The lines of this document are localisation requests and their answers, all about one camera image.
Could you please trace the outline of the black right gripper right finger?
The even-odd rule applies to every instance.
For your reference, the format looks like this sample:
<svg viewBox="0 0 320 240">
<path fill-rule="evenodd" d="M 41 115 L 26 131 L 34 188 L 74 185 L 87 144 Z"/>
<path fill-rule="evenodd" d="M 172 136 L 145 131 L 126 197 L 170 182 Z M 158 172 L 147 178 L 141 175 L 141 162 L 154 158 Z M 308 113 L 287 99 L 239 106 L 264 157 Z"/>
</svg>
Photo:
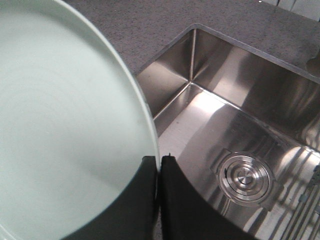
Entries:
<svg viewBox="0 0 320 240">
<path fill-rule="evenodd" d="M 160 212 L 164 240 L 253 240 L 196 191 L 176 158 L 165 155 L 160 170 Z"/>
</svg>

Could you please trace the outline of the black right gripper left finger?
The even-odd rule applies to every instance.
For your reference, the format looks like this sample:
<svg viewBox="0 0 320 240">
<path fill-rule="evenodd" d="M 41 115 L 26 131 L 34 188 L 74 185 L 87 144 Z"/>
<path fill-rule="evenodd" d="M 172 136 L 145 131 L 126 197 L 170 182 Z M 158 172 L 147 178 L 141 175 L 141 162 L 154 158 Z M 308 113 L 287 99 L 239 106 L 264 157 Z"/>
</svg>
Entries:
<svg viewBox="0 0 320 240">
<path fill-rule="evenodd" d="M 116 200 L 65 240 L 151 240 L 158 216 L 158 170 L 144 156 L 134 177 Z"/>
</svg>

